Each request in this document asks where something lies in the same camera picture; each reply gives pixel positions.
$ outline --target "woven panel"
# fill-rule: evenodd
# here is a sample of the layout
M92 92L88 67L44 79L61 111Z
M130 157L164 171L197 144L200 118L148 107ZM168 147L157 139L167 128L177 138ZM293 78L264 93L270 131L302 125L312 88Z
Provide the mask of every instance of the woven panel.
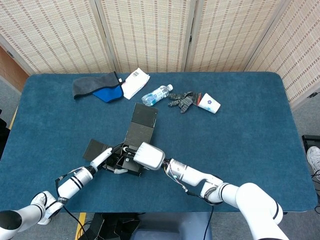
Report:
M320 0L293 0L249 71L278 73L292 104L320 81Z
M280 0L205 0L189 71L242 71Z
M103 0L121 72L179 72L190 0Z
M0 22L35 73L112 71L87 0L1 0Z

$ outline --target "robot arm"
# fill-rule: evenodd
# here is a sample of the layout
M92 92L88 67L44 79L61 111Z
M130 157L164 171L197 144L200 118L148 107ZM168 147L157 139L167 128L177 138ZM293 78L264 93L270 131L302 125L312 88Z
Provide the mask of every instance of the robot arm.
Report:
M0 211L0 239L9 240L35 224L47 225L51 218L67 204L68 200L90 182L105 160L117 151L121 145L108 148L90 162L90 166L71 171L75 173L58 189L58 199L48 191L38 193L29 206L20 210Z
M213 205L225 202L238 208L249 225L253 240L288 240L278 227L283 218L281 206L256 184L245 183L238 187L225 183L214 175L203 173L174 159L165 159L163 151L145 142L137 150L133 160L151 170L158 170L162 166L165 173L179 184L181 181L197 186L204 180L200 197Z

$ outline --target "gray floor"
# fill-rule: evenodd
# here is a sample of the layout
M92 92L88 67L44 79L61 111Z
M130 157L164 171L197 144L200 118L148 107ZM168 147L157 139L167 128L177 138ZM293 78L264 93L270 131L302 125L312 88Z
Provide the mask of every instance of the gray floor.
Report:
M16 108L20 101L21 93L9 85L6 80L0 76L0 109L2 118L7 125L10 125L11 119L15 114Z
M0 96L3 95L2 89L0 87ZM17 98L11 96L6 99L12 100L12 102L6 102L6 106L11 108L7 109L8 113L13 115ZM320 135L320 94L296 110L293 117L300 136L304 134ZM89 214L87 220L90 220L92 216L92 213ZM288 213L279 226L291 240L320 239L320 215L313 210L303 213ZM215 212L211 227L214 240L252 239L249 227L240 213ZM73 240L75 239L76 229L77 223L75 220L66 213L61 213L49 225L36 225L19 233L14 239Z

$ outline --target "white paper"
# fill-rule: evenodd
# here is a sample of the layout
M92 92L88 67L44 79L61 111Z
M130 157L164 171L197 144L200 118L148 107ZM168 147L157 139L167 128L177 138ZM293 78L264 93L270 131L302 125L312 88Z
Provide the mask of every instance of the white paper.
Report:
M149 78L150 76L138 67L122 84L123 96L130 100L147 84Z
M214 100L208 93L206 93L201 99L198 107L205 109L211 113L216 113L220 108L220 103Z

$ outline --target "blue cloth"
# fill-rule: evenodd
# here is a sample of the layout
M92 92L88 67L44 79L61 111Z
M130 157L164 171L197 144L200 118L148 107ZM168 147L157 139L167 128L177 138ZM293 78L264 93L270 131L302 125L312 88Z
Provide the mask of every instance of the blue cloth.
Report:
M122 91L121 86L117 86L114 88L102 88L98 91L95 91L93 93L97 98L101 99L102 101L109 103L113 100L117 100L121 98L124 95L124 92Z
M119 74L126 79L129 74ZM174 93L208 93L221 107L216 114L191 106L185 114L157 102L151 144L199 171L240 186L253 182L284 211L317 204L307 160L281 78L272 72L150 73L131 100L110 104L89 95L74 100L72 82L92 74L39 74L28 78L7 146L0 161L0 210L19 209L33 196L55 192L55 179L89 163L90 142L121 143L135 103L160 85ZM190 187L200 193L202 184ZM203 200L188 196L163 170L141 177L98 172L67 204L71 212L208 212ZM215 211L237 211L225 203Z

